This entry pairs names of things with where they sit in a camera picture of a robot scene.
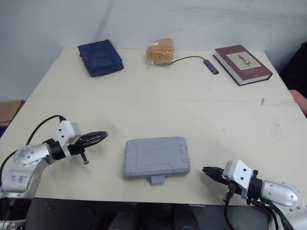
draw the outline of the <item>plastic bag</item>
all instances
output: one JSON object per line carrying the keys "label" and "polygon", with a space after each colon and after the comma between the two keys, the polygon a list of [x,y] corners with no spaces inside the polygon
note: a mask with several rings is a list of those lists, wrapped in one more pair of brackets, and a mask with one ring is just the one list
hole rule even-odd
{"label": "plastic bag", "polygon": [[146,59],[149,65],[169,65],[174,57],[174,43],[170,38],[153,42],[146,50]]}

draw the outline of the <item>person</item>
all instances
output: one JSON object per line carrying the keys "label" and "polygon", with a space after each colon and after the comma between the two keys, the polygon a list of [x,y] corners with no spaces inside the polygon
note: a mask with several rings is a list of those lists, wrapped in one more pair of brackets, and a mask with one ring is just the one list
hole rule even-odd
{"label": "person", "polygon": [[301,45],[280,76],[307,117],[307,42]]}

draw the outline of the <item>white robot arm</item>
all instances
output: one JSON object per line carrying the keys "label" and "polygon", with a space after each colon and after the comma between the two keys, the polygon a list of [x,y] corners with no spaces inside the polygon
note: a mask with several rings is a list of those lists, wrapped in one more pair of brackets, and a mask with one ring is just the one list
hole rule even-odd
{"label": "white robot arm", "polygon": [[[13,166],[0,185],[2,207],[0,208],[0,229],[23,230],[25,228],[28,209],[47,166],[77,154],[81,154],[84,164],[87,164],[89,161],[84,154],[84,149],[107,137],[107,132],[103,131],[82,135],[76,123],[71,123],[62,116],[59,117],[60,125],[57,129],[59,141],[49,139],[42,144],[26,145],[10,155],[13,156]],[[9,157],[0,168],[0,182],[4,164]]]}
{"label": "white robot arm", "polygon": [[[252,171],[241,160],[228,161],[224,170],[204,167],[203,172],[215,181],[228,186],[225,200],[227,205],[233,193],[237,193],[247,201],[248,205],[272,209],[280,217],[284,229],[307,229],[307,207],[301,193],[294,186],[262,181],[257,178],[258,171]],[[274,222],[270,223],[271,230],[278,228]]]}

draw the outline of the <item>gray plastic case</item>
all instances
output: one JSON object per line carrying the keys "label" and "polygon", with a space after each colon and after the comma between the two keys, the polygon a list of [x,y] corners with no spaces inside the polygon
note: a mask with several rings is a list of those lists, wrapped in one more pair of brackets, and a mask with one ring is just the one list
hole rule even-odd
{"label": "gray plastic case", "polygon": [[160,184],[165,176],[189,171],[188,148],[183,137],[134,139],[126,143],[125,177],[151,177],[152,184]]}

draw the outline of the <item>table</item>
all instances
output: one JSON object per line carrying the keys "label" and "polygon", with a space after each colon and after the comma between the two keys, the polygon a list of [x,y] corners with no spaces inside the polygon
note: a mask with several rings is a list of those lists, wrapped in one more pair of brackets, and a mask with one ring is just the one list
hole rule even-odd
{"label": "table", "polygon": [[[201,170],[223,168],[231,159],[258,169],[259,178],[287,181],[307,196],[303,175],[307,121],[263,52],[253,54],[273,72],[272,77],[241,87],[210,51],[177,51],[176,58],[203,56],[217,67],[218,75],[197,58],[149,67],[144,50],[118,53],[124,60],[122,71],[90,78],[78,50],[64,49],[2,136],[1,160],[22,147],[36,125],[50,115],[66,116],[83,133],[109,133],[105,141],[86,149],[88,165],[75,156],[46,168],[37,197],[222,204],[226,187]],[[47,123],[32,143],[56,139],[57,126],[58,120]],[[147,179],[123,177],[128,139],[168,136],[186,138],[189,174],[167,177],[155,186]],[[231,203],[245,202],[235,196]]]}

